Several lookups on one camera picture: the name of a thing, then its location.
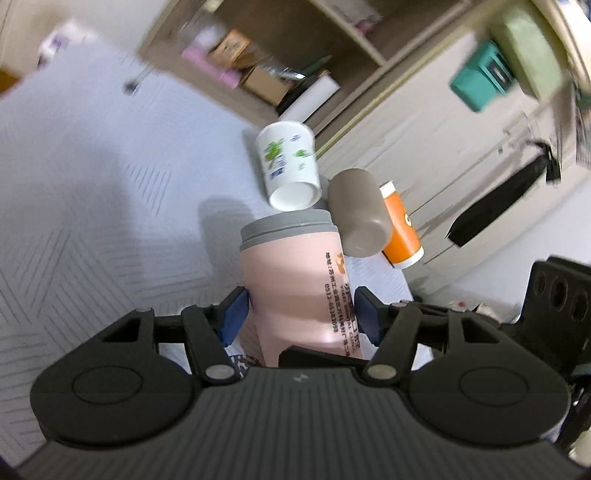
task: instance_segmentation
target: green container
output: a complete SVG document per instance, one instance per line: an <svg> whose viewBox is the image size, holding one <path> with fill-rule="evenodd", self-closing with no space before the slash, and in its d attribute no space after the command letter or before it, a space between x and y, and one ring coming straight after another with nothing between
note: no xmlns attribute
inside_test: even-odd
<svg viewBox="0 0 591 480"><path fill-rule="evenodd" d="M496 96L505 96L514 79L499 47L488 41L478 48L450 87L472 111L480 112Z"/></svg>

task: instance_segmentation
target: cabinet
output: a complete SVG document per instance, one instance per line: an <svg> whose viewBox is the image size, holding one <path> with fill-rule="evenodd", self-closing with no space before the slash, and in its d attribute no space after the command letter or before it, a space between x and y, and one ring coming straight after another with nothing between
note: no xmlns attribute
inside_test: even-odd
<svg viewBox="0 0 591 480"><path fill-rule="evenodd" d="M480 0L368 0L384 18L365 37L323 0L224 0L216 16L237 28L285 65L303 69L325 55L340 85L306 123L319 135L391 69L436 34L462 21ZM277 119L273 106L241 88L229 89L181 58L179 29L200 8L195 0L173 0L155 23L140 53L157 68L185 82L258 127ZM363 102L371 98L365 95Z"/></svg>

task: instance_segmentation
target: gray lid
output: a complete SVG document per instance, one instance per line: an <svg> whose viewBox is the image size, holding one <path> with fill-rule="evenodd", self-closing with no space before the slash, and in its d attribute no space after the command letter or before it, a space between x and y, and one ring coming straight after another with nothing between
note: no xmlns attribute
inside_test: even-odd
<svg viewBox="0 0 591 480"><path fill-rule="evenodd" d="M296 210L261 218L240 230L240 251L254 245L305 233L338 232L326 210Z"/></svg>

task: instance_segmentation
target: screw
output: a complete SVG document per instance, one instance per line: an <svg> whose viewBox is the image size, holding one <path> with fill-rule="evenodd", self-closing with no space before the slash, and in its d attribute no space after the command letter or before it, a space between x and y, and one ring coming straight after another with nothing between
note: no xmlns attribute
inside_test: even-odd
<svg viewBox="0 0 591 480"><path fill-rule="evenodd" d="M392 365L375 364L367 369L367 374L375 380L392 380L398 372Z"/></svg>
<svg viewBox="0 0 591 480"><path fill-rule="evenodd" d="M234 376L234 369L230 365L217 364L205 369L205 376L211 380L227 380Z"/></svg>

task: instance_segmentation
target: pink cup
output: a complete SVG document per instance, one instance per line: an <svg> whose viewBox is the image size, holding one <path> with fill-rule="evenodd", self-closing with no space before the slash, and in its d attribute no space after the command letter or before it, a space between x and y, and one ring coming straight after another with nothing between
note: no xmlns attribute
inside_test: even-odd
<svg viewBox="0 0 591 480"><path fill-rule="evenodd" d="M325 210L280 213L241 231L241 263L265 364L291 345L361 358L343 248Z"/></svg>

